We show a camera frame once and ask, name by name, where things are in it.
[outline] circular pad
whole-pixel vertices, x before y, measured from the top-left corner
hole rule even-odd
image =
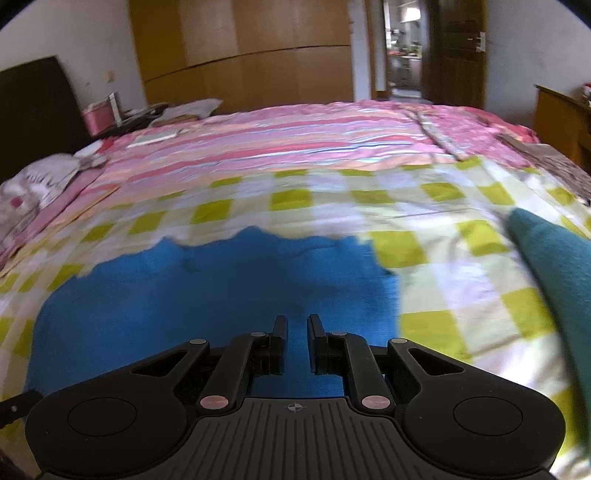
[[[135,407],[118,398],[93,398],[75,406],[68,423],[81,435],[106,437],[131,427],[138,415]]]
[[[496,397],[468,398],[456,406],[453,417],[467,431],[487,436],[511,433],[523,421],[520,409]]]

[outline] yellow checkered blanket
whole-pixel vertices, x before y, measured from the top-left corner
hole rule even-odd
[[[28,245],[0,284],[0,391],[22,391],[35,318],[72,275],[162,237],[198,245],[256,225],[295,238],[355,235],[372,241],[399,275],[402,334],[534,388],[561,408],[567,436],[560,479],[589,476],[579,394],[556,326],[504,220],[516,206],[591,237],[586,208],[543,171],[509,172],[471,158],[376,172],[291,170],[218,180],[101,209]],[[21,421],[0,447],[25,470],[36,465]]]

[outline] pink box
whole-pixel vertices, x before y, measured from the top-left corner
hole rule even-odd
[[[93,103],[82,111],[86,128],[91,135],[97,135],[115,124],[111,103],[108,100]]]

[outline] bedspread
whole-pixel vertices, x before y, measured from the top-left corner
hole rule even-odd
[[[43,301],[100,262],[165,236],[198,245],[251,225],[288,238],[355,235],[373,242],[381,265],[398,275],[401,334],[550,397],[567,422],[553,472],[561,480],[590,475],[563,343],[504,228],[519,206],[591,236],[591,217],[552,177],[471,158],[378,171],[269,171],[170,189],[50,229],[24,249],[0,284],[2,398],[21,392]],[[0,432],[0,447],[35,471],[21,421]]]
[[[109,162],[103,175],[57,223],[111,192],[110,202],[134,202],[157,196],[171,184],[183,189],[253,170],[314,166],[380,170],[451,163],[458,148],[466,153],[464,157],[482,154],[512,167],[532,166],[497,139],[499,133],[511,130],[509,124],[490,114],[493,119],[483,122],[475,111],[370,100],[280,106],[177,124],[175,128],[184,129],[177,138],[127,149],[146,131],[135,132],[117,139],[107,150]],[[416,112],[426,115],[449,142],[427,135]],[[523,141],[533,140],[527,138],[528,129],[512,128],[517,129],[512,134]],[[168,125],[147,131],[170,129]]]

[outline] wooden door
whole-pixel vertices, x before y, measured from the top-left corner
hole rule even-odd
[[[439,0],[441,103],[484,107],[485,13],[484,0]]]

